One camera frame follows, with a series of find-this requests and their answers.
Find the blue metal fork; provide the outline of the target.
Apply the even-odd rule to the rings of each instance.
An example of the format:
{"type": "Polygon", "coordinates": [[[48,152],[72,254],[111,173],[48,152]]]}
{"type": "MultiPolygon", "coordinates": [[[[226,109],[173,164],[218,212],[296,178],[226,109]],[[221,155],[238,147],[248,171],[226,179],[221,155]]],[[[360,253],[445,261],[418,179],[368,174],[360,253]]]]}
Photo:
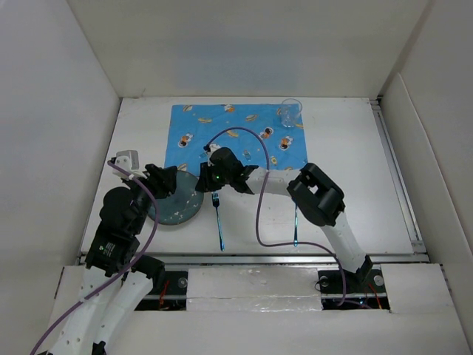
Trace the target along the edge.
{"type": "Polygon", "coordinates": [[[219,199],[219,195],[217,191],[214,191],[211,193],[211,199],[212,199],[212,205],[215,209],[216,217],[217,217],[217,228],[218,228],[218,235],[219,235],[220,251],[224,251],[225,243],[222,236],[222,225],[221,225],[220,213],[219,213],[220,199],[219,199]]]}

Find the teal ceramic plate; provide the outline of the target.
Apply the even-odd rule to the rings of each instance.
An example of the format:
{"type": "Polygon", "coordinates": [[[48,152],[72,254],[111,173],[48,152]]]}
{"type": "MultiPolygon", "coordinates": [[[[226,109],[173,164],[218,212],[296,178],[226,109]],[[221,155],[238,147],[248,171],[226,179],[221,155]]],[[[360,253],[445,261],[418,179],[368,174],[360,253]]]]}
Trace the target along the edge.
{"type": "Polygon", "coordinates": [[[177,173],[177,188],[166,199],[157,199],[159,207],[158,223],[176,226],[187,222],[200,210],[204,194],[195,189],[198,178],[185,171],[177,173]]]}

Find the blue cartoon print cloth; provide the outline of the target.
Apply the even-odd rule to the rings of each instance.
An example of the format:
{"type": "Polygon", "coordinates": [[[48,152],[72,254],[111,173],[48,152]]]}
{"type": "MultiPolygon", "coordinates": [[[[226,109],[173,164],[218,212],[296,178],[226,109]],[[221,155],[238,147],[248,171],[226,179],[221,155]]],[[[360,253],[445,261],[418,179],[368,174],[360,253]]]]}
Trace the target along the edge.
{"type": "Polygon", "coordinates": [[[198,176],[211,141],[228,147],[245,165],[272,169],[300,169],[308,162],[303,122],[293,128],[281,124],[280,104],[174,105],[165,166],[198,176]]]}

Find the clear plastic cup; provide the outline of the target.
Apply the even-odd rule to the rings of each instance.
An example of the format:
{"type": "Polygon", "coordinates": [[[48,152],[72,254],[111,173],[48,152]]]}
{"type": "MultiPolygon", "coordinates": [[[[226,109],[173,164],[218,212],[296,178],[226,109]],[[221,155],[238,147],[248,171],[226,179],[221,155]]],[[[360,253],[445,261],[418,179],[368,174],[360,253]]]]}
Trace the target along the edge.
{"type": "Polygon", "coordinates": [[[295,98],[286,98],[278,109],[281,124],[286,128],[293,128],[302,123],[302,102],[295,98]]]}

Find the blue metal spoon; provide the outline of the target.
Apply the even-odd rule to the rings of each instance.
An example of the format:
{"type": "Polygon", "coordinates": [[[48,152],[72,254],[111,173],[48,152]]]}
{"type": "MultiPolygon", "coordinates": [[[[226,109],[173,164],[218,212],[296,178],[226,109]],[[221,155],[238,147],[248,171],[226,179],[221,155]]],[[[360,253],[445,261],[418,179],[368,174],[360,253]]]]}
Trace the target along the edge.
{"type": "Polygon", "coordinates": [[[295,248],[299,245],[298,224],[299,224],[298,206],[296,202],[294,202],[293,246],[295,248]]]}

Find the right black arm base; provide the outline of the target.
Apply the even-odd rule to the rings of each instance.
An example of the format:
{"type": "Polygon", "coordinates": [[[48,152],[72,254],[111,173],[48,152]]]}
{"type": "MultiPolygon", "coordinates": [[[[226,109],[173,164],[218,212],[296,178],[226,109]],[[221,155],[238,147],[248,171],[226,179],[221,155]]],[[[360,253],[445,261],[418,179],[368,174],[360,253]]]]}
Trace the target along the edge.
{"type": "Polygon", "coordinates": [[[321,270],[314,288],[321,294],[321,305],[327,310],[390,310],[386,285],[381,269],[372,269],[365,281],[357,283],[347,277],[344,302],[341,273],[338,270],[321,270]]]}

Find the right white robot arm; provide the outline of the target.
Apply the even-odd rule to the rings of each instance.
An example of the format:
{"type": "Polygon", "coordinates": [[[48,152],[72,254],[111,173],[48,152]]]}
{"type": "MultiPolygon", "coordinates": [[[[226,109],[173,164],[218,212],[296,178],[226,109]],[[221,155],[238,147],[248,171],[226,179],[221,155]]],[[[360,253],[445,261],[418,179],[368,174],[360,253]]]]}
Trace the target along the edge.
{"type": "Polygon", "coordinates": [[[305,219],[318,226],[333,248],[343,272],[341,281],[350,291],[359,291],[369,280],[370,257],[362,250],[345,214],[344,193],[314,163],[300,170],[266,169],[243,165],[227,147],[205,146],[208,160],[200,164],[198,192],[214,192],[230,186],[236,192],[289,197],[305,219]]]}

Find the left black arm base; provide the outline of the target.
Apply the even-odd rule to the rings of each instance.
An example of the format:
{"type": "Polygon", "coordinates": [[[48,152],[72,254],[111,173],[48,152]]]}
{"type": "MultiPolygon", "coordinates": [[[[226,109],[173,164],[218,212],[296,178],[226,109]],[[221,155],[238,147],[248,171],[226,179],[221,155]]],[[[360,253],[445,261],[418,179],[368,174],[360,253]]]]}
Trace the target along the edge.
{"type": "Polygon", "coordinates": [[[157,288],[148,293],[135,308],[136,311],[185,311],[188,272],[167,271],[157,288]]]}

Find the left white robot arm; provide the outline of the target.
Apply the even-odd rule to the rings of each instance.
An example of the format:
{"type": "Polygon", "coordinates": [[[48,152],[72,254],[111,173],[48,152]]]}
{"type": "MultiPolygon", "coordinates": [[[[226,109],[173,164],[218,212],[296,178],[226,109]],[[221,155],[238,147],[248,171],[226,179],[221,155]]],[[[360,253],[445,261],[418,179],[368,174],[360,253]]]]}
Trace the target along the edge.
{"type": "Polygon", "coordinates": [[[138,174],[124,170],[118,158],[108,164],[125,184],[103,198],[78,301],[59,317],[64,327],[48,354],[107,354],[144,296],[164,286],[163,263],[145,256],[137,235],[157,200],[175,193],[177,167],[148,164],[138,174]]]}

